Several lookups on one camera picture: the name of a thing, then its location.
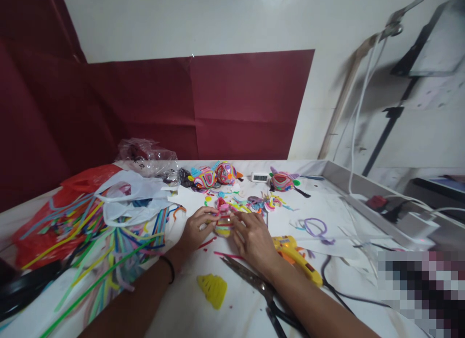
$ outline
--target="pixelated area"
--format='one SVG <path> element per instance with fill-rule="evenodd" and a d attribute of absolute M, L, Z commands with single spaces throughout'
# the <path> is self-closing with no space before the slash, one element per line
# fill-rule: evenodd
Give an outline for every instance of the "pixelated area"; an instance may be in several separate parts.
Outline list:
<path fill-rule="evenodd" d="M 465 252 L 379 252 L 380 298 L 435 338 L 465 337 Z"/>

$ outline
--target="white plastic bag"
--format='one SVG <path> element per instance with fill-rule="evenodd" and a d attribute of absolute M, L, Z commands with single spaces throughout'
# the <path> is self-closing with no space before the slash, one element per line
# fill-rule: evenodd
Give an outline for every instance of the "white plastic bag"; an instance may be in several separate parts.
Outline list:
<path fill-rule="evenodd" d="M 104 202 L 103 219 L 110 227 L 127 227 L 145 223 L 160 210 L 167 208 L 166 183 L 160 178 L 144 178 L 134 171 L 120 171 L 97 189 L 95 196 Z M 108 189 L 105 196 L 100 195 Z M 152 199 L 147 207 L 134 207 L 133 200 Z M 118 223 L 119 217 L 131 217 L 124 223 Z"/>

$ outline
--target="wrist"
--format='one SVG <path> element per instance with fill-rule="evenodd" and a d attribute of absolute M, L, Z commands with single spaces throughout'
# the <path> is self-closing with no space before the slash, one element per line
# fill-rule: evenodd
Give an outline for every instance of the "wrist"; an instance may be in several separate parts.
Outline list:
<path fill-rule="evenodd" d="M 286 269 L 287 266 L 291 265 L 284 258 L 278 256 L 261 273 L 268 279 L 268 282 L 273 285 L 280 276 L 288 273 L 288 269 Z"/>
<path fill-rule="evenodd" d="M 175 245 L 165 254 L 165 257 L 171 261 L 175 273 L 179 273 L 181 271 L 181 267 L 186 262 L 190 253 L 191 252 L 188 252 L 182 247 Z"/>

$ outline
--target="black bracelet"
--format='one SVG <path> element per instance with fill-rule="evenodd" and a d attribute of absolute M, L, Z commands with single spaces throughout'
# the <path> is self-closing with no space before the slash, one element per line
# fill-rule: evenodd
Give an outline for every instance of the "black bracelet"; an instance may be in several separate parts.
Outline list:
<path fill-rule="evenodd" d="M 170 266 L 170 269 L 171 269 L 171 282 L 169 282 L 168 284 L 171 285 L 174 281 L 174 267 L 173 267 L 173 263 L 171 263 L 171 261 L 166 258 L 165 256 L 160 256 L 160 259 L 164 260 L 169 266 Z"/>

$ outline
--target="clear plastic bag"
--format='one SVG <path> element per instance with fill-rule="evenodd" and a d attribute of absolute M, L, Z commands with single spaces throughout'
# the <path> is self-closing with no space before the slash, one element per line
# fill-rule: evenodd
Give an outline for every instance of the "clear plastic bag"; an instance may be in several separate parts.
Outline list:
<path fill-rule="evenodd" d="M 118 145 L 119 157 L 126 165 L 142 177 L 162 176 L 165 172 L 178 170 L 175 152 L 157 146 L 150 139 L 122 139 Z"/>

